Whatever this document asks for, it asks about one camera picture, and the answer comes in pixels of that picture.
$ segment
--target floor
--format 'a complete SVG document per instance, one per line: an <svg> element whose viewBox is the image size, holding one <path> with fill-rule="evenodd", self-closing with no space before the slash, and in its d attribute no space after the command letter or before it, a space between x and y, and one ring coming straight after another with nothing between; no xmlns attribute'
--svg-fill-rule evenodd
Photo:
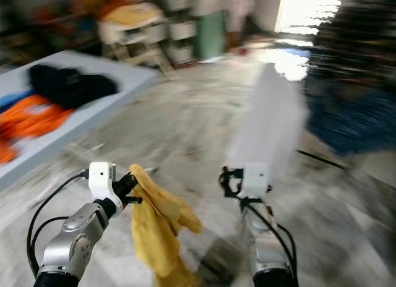
<svg viewBox="0 0 396 287"><path fill-rule="evenodd" d="M106 142L98 157L126 168L159 166L154 180L191 204L204 230L181 232L181 256L204 286L252 286L238 239L238 208L223 198L217 177L263 65L261 57L251 56L186 69L180 81L147 90L90 134ZM33 286L25 238L34 196L54 178L59 182L86 166L64 153L0 191L1 281ZM269 202L295 237L300 286L395 286L396 189L358 170L345 173L302 155L292 167ZM79 180L49 203L38 222L70 214L89 200ZM127 209L111 220L79 286L153 286L151 271L134 256L130 219ZM38 257L58 230L59 224L44 230Z"/></svg>

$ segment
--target table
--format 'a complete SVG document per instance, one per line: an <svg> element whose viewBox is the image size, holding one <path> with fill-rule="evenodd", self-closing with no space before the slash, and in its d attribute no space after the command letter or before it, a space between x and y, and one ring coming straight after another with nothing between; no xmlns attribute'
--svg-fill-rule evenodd
<svg viewBox="0 0 396 287"><path fill-rule="evenodd" d="M119 93L88 103L76 110L58 129L36 139L21 140L14 147L18 157L0 166L0 189L10 186L62 148L109 120L144 89L159 80L156 70L131 67L109 59L62 51L0 75L0 96L28 90L27 70L35 64L80 68L86 74L103 74L117 82Z"/></svg>

